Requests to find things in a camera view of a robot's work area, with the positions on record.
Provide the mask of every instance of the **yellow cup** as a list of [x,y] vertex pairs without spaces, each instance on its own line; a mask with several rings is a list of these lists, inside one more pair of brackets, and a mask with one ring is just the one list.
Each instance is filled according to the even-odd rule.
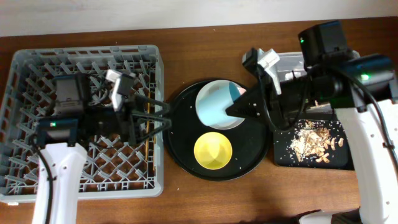
[[232,145],[223,134],[210,132],[198,138],[193,148],[195,159],[206,169],[223,168],[232,157]]

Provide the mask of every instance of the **wooden tabletop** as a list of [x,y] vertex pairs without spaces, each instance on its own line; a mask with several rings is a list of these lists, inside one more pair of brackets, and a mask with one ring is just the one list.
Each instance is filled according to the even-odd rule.
[[[0,98],[12,55],[19,49],[154,44],[165,65],[165,98],[204,78],[246,86],[256,80],[241,65],[251,47],[298,52],[297,34],[321,21],[184,29],[129,30],[0,38]],[[398,18],[344,20],[348,45],[361,55],[398,62]],[[237,223],[290,217],[310,210],[359,207],[353,171],[277,167],[272,151],[252,172],[210,182],[181,169],[165,152],[164,191],[156,198],[78,202],[77,223]],[[34,204],[0,203],[2,223],[30,223]]]

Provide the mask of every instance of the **white plate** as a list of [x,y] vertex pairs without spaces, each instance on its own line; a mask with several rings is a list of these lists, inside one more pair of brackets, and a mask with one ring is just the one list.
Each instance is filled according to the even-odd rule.
[[[214,91],[219,90],[220,88],[223,88],[224,86],[229,85],[229,83],[233,83],[234,85],[236,85],[236,87],[238,89],[243,89],[242,87],[240,87],[235,82],[231,82],[231,81],[228,81],[228,80],[216,80],[216,81],[209,82],[204,87],[202,87],[202,89],[200,89],[200,91],[199,91],[199,93],[197,95],[197,99],[195,101],[195,107],[198,106],[198,102],[201,99],[203,99],[204,97],[210,95]],[[211,125],[210,127],[214,128],[214,129],[219,129],[219,130],[227,130],[227,129],[231,129],[231,128],[237,127],[243,121],[244,121],[244,118],[239,118],[236,121],[229,121],[229,122],[223,123],[223,124],[215,124],[215,125]]]

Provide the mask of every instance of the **dish rack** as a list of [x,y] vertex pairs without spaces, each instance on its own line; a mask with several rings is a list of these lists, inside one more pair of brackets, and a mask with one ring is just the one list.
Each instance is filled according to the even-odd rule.
[[[112,106],[110,90],[96,91],[107,69],[138,76],[131,94],[164,100],[164,65],[154,45],[19,50],[14,54],[0,109],[0,202],[35,201],[39,160],[27,140],[57,97],[51,79],[60,74],[89,74],[94,93],[90,104]],[[149,126],[160,124],[151,122]],[[95,136],[94,142],[87,149],[81,173],[80,200],[156,197],[162,193],[162,133],[150,139],[148,146],[146,142],[130,146],[117,134]]]

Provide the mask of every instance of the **white wall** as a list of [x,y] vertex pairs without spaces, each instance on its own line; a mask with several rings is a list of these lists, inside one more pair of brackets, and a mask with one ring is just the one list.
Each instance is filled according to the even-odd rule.
[[398,0],[0,0],[0,36],[398,16]]

